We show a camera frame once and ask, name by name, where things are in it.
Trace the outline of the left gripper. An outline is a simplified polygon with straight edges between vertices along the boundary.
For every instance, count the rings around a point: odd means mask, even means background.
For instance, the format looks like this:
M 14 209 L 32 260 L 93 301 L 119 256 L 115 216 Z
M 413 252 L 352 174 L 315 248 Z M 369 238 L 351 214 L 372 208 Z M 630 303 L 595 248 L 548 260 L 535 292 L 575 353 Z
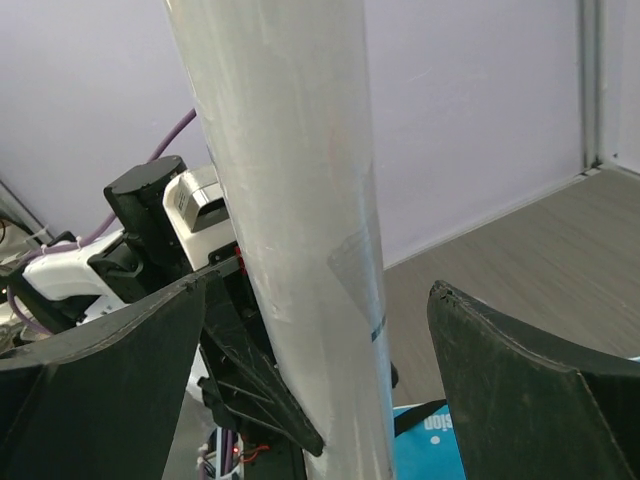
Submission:
M 314 456 L 324 440 L 288 389 L 236 244 L 209 256 L 198 379 L 213 419 L 247 439 L 279 434 Z

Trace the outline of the white shuttlecock tube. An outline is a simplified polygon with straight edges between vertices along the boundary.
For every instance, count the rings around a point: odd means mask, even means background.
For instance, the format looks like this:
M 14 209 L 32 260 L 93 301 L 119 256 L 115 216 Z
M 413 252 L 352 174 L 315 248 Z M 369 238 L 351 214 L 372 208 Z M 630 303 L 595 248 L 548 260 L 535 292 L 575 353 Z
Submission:
M 394 475 L 360 1 L 171 1 L 174 38 L 313 479 Z

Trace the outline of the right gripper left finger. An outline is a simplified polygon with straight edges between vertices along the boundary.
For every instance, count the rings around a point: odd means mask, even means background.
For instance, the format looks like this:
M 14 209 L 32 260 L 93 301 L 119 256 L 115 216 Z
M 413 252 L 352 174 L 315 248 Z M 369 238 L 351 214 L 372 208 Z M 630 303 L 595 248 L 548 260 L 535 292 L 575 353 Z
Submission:
M 204 320 L 194 277 L 1 356 L 4 479 L 159 479 Z

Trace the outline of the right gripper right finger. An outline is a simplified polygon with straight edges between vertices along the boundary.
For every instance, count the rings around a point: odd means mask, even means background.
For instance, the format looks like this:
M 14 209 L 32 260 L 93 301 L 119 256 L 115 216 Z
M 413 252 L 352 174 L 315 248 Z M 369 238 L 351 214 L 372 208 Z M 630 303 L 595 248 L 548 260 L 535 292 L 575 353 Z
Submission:
M 638 478 L 638 362 L 444 281 L 430 290 L 427 317 L 467 478 Z

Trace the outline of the blue racket bag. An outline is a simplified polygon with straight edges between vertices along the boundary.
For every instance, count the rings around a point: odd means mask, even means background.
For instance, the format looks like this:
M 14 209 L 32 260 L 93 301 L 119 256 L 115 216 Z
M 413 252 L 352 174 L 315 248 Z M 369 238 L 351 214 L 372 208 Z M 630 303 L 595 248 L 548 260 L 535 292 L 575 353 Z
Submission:
M 607 372 L 525 364 L 449 400 L 394 411 L 402 479 L 636 479 L 639 361 Z

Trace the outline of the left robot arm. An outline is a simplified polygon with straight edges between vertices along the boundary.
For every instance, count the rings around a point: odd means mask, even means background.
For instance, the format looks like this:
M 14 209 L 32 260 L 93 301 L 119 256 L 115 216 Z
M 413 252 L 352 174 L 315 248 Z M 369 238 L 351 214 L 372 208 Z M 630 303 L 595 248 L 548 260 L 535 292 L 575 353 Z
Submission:
M 167 156 L 131 168 L 104 195 L 121 229 L 87 245 L 56 239 L 9 274 L 13 294 L 60 332 L 212 269 L 188 392 L 221 427 L 321 454 L 321 435 L 278 371 L 215 169 Z

